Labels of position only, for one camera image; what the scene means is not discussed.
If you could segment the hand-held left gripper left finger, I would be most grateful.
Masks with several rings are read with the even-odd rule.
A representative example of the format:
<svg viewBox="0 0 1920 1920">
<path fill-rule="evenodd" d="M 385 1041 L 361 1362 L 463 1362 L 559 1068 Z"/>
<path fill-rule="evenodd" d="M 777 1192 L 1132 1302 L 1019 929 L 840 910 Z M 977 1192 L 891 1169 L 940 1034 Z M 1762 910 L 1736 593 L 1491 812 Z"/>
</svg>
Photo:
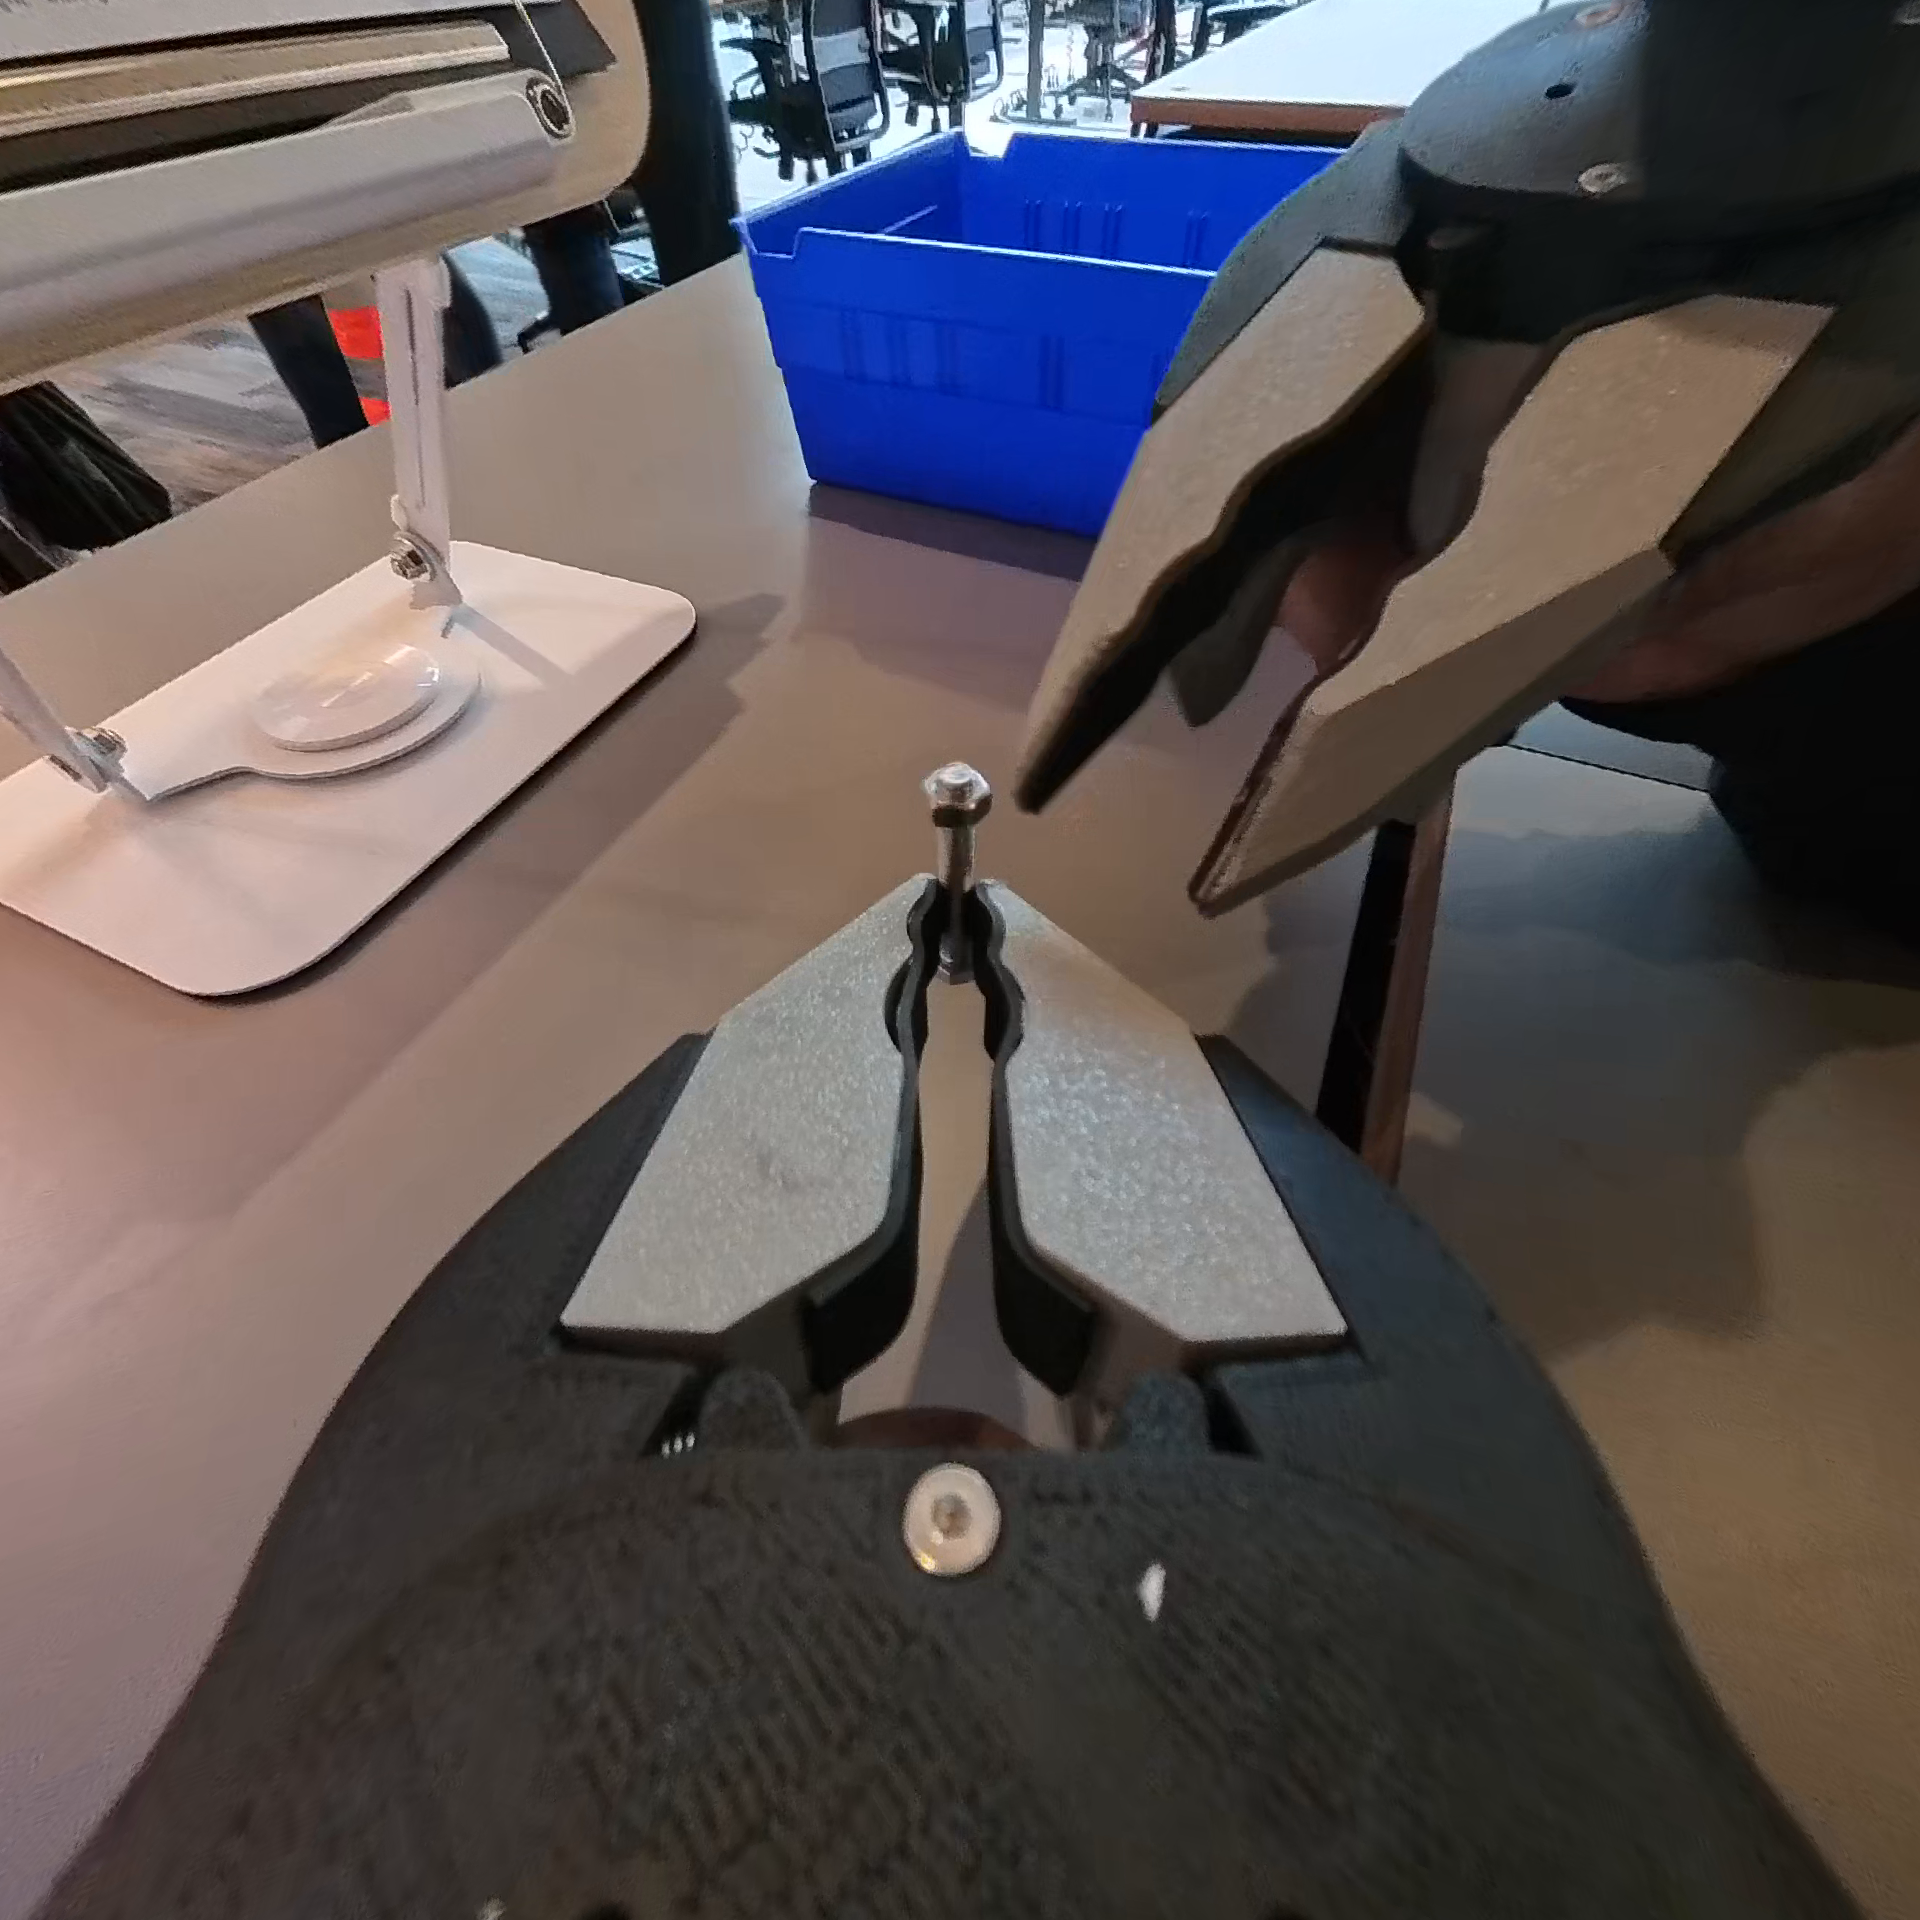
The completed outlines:
<svg viewBox="0 0 1920 1920">
<path fill-rule="evenodd" d="M 703 1041 L 559 1334 L 836 1397 L 911 1324 L 921 1230 L 928 910 L 912 870 Z"/>
</svg>

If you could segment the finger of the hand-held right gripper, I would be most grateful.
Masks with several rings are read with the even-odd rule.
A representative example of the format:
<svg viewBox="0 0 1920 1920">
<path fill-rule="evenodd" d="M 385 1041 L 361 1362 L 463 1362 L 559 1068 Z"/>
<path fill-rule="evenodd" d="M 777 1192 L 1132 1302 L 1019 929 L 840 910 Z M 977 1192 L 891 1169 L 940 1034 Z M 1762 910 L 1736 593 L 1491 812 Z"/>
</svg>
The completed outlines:
<svg viewBox="0 0 1920 1920">
<path fill-rule="evenodd" d="M 1327 671 L 1203 858 L 1230 915 L 1552 702 L 1669 582 L 1664 536 L 1827 331 L 1827 307 L 1684 301 L 1573 337 L 1490 447 L 1468 523 L 1407 574 Z"/>
<path fill-rule="evenodd" d="M 1302 268 L 1147 425 L 1025 712 L 1019 812 L 1042 812 L 1223 618 L 1269 523 L 1359 447 L 1356 416 L 1421 356 L 1425 307 L 1392 256 Z"/>
</svg>

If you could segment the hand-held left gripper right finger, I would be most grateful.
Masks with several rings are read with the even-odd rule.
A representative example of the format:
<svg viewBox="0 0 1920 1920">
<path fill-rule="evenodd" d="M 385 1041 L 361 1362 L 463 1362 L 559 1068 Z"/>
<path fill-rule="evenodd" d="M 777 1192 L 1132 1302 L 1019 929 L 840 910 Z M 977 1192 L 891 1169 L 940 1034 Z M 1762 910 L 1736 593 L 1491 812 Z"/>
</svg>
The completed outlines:
<svg viewBox="0 0 1920 1920">
<path fill-rule="evenodd" d="M 994 1319 L 1011 1362 L 1075 1407 L 1125 1407 L 1154 1374 L 1349 1345 L 1203 1034 L 1019 889 L 983 881 L 977 910 Z"/>
</svg>

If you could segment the blue plastic bin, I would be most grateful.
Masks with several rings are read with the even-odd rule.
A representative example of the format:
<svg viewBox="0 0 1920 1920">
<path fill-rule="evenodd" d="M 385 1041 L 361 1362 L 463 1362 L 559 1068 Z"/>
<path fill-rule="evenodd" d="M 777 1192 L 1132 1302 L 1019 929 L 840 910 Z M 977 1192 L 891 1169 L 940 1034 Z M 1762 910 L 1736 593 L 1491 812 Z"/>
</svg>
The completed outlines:
<svg viewBox="0 0 1920 1920">
<path fill-rule="evenodd" d="M 1220 259 L 1327 163 L 928 134 L 742 211 L 814 480 L 1100 536 Z"/>
</svg>

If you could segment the silver hex bolt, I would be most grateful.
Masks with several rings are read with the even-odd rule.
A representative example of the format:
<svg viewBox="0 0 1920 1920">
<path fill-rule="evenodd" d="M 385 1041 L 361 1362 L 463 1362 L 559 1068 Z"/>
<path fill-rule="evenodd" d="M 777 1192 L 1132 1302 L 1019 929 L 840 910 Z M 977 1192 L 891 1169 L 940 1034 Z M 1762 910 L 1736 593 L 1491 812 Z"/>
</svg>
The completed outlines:
<svg viewBox="0 0 1920 1920">
<path fill-rule="evenodd" d="M 940 978 L 968 984 L 968 893 L 977 893 L 977 830 L 932 830 L 940 832 Z"/>
</svg>

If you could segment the person's right hand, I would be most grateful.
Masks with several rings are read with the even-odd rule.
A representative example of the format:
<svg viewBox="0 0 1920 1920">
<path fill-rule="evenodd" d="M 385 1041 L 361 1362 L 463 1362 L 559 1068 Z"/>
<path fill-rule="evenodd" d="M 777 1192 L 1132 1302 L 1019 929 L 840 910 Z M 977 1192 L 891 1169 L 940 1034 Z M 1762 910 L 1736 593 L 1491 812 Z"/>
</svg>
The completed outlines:
<svg viewBox="0 0 1920 1920">
<path fill-rule="evenodd" d="M 1639 706 L 1724 689 L 1920 582 L 1920 425 L 1839 487 L 1686 563 L 1573 702 Z"/>
</svg>

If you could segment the black office chair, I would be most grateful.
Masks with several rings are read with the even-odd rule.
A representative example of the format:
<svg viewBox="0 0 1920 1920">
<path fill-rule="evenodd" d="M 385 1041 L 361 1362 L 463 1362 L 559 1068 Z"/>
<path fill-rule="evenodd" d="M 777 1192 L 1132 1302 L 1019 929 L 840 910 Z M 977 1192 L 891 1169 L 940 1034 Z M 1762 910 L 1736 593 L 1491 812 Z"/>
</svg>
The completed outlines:
<svg viewBox="0 0 1920 1920">
<path fill-rule="evenodd" d="M 869 0 L 763 0 L 724 4 L 742 39 L 724 57 L 749 65 L 724 85 L 729 128 L 755 134 L 783 182 L 858 170 L 891 134 L 876 62 L 876 4 Z"/>
<path fill-rule="evenodd" d="M 944 134 L 964 109 L 1009 85 L 1000 0 L 882 0 L 876 65 L 904 90 L 904 124 Z"/>
</svg>

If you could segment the white adjustable stand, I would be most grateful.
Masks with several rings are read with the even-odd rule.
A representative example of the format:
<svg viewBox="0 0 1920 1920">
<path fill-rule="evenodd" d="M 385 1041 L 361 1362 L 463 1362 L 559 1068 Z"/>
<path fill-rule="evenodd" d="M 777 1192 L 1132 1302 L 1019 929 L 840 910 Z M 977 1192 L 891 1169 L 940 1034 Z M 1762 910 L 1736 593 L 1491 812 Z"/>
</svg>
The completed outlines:
<svg viewBox="0 0 1920 1920">
<path fill-rule="evenodd" d="M 8 915 L 198 1001 L 280 985 L 693 634 L 680 593 L 452 536 L 448 249 L 652 134 L 638 12 L 586 12 L 619 57 L 579 80 L 476 21 L 8 71 L 8 390 L 305 292 L 371 292 L 393 383 L 378 563 L 93 723 L 8 650 Z"/>
</svg>

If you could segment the orange traffic cone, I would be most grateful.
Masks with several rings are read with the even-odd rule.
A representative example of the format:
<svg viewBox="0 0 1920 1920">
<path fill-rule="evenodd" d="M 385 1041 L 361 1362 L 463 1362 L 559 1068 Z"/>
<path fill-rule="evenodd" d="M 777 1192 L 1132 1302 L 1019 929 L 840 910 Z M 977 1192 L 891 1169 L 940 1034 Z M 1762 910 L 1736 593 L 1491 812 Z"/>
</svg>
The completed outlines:
<svg viewBox="0 0 1920 1920">
<path fill-rule="evenodd" d="M 352 379 L 366 425 L 385 425 L 393 418 L 393 383 L 385 383 L 385 325 L 378 325 L 371 292 L 331 292 L 321 325 L 341 348 L 341 367 Z"/>
</svg>

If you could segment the dark ribbed object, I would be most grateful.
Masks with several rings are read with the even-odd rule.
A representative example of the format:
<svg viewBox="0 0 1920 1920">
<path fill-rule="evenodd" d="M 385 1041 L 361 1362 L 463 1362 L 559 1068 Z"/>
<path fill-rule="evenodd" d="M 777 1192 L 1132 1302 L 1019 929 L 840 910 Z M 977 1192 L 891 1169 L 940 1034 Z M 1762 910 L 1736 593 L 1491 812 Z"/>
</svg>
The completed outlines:
<svg viewBox="0 0 1920 1920">
<path fill-rule="evenodd" d="M 0 399 L 0 593 L 60 574 L 66 554 L 130 540 L 174 518 L 174 496 L 74 399 Z"/>
</svg>

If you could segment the grey flat panel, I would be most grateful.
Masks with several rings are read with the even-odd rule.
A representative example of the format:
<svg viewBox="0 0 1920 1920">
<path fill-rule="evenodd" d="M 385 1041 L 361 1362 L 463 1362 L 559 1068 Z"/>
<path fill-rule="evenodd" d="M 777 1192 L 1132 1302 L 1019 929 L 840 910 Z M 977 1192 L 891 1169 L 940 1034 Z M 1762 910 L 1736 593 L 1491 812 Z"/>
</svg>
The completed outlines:
<svg viewBox="0 0 1920 1920">
<path fill-rule="evenodd" d="M 559 80 L 602 71 L 608 39 L 586 4 L 510 4 L 510 0 L 8 0 L 0 65 L 153 57 L 242 39 L 312 39 L 371 23 L 495 23 L 510 57 L 558 62 Z"/>
</svg>

